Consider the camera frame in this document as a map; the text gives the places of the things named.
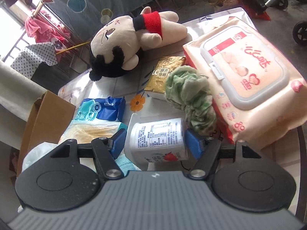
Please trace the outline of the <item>white yogurt cup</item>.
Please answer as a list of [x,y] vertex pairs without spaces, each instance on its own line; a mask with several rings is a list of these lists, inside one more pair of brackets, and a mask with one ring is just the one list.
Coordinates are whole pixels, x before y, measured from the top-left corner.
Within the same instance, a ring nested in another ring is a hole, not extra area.
[[135,165],[188,159],[182,118],[141,122],[133,113],[128,126],[124,154]]

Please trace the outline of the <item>light blue towel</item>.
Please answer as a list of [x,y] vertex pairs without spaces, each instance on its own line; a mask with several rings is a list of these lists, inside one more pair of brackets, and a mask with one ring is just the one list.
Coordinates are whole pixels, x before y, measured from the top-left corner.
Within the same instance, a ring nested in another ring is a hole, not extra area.
[[140,168],[134,165],[124,154],[119,155],[115,162],[124,176],[126,176],[129,171],[140,171]]

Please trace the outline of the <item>blue tissue pack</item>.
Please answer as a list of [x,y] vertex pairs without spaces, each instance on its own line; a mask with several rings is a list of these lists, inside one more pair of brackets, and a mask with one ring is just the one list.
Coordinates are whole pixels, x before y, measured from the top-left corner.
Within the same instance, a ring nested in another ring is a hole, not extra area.
[[96,119],[121,122],[126,100],[122,98],[87,98],[82,101],[75,116],[77,121],[94,121]]

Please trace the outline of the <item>brown cardboard box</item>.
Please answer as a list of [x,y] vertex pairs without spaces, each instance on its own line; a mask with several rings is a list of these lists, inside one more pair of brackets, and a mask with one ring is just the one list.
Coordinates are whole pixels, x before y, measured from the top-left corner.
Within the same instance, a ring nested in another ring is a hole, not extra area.
[[43,143],[58,143],[73,119],[75,105],[47,91],[32,105],[23,133],[18,158],[17,175],[28,152]]

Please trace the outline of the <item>green fabric scrunchie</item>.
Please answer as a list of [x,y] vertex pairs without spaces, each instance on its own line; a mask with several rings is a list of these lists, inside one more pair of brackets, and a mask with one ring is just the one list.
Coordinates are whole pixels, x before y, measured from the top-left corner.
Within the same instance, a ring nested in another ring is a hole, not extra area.
[[206,75],[189,65],[177,67],[166,79],[164,96],[172,107],[185,113],[189,128],[201,136],[213,133],[216,113]]

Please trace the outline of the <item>white crumpled plastic bag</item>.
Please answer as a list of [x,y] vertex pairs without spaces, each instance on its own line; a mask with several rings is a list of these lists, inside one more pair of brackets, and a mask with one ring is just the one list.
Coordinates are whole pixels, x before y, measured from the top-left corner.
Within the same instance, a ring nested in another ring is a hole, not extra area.
[[31,151],[28,152],[28,154],[23,159],[21,172],[25,171],[28,167],[30,167],[39,159],[51,152],[57,146],[58,144],[55,143],[43,142],[31,149]]

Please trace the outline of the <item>large wet wipes pack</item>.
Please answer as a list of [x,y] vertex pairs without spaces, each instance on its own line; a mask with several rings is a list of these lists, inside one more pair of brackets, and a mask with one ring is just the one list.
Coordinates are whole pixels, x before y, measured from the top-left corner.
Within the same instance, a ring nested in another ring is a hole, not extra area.
[[183,47],[207,76],[218,126],[229,142],[261,149],[306,122],[306,81],[254,28],[236,17]]

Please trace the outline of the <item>gold snack packet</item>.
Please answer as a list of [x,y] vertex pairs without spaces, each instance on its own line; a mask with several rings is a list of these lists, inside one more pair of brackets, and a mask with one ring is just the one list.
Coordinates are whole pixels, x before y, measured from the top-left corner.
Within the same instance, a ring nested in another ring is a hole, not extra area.
[[144,89],[147,95],[155,99],[165,100],[164,93],[167,77],[177,67],[184,65],[185,62],[186,58],[183,56],[165,56],[160,58]]

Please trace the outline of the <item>white curtain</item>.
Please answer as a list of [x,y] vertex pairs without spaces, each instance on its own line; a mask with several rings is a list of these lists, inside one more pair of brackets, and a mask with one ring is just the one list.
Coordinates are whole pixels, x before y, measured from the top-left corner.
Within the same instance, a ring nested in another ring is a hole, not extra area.
[[1,142],[20,149],[32,105],[46,89],[1,62]]

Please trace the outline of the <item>yellow stick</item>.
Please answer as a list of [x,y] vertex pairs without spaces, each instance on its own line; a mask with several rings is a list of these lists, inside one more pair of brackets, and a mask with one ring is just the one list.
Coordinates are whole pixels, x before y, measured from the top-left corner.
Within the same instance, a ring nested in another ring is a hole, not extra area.
[[81,44],[78,44],[78,45],[66,48],[64,50],[61,50],[61,51],[57,52],[56,55],[60,55],[61,53],[65,53],[67,51],[70,51],[72,49],[75,49],[75,48],[78,48],[78,47],[81,47],[81,46],[85,46],[85,45],[90,44],[90,43],[91,43],[91,41],[88,41],[88,42],[84,42],[84,43],[81,43]]

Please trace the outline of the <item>black haired boy plush doll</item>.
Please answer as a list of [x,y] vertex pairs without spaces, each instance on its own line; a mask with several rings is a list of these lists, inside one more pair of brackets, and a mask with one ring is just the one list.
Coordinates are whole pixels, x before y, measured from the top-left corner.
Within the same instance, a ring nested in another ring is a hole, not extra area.
[[137,17],[124,15],[113,19],[90,43],[90,79],[99,81],[102,77],[124,76],[138,65],[140,50],[156,49],[183,40],[187,28],[178,21],[176,12],[153,12],[149,6]]

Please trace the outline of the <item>polka dot cloth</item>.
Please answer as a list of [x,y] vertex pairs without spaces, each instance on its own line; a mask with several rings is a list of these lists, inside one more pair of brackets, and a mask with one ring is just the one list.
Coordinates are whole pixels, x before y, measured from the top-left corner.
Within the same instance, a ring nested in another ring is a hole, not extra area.
[[24,50],[20,51],[10,67],[31,79],[41,63],[50,67],[58,64],[53,43],[38,43],[26,46]]

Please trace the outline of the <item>pink hanging garment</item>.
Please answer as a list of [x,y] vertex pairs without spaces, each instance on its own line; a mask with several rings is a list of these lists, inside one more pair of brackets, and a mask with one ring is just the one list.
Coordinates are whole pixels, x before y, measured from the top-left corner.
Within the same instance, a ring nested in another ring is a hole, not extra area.
[[70,33],[62,24],[51,24],[41,15],[29,16],[24,28],[28,37],[34,38],[36,43],[53,43],[56,51],[64,50],[69,46]]

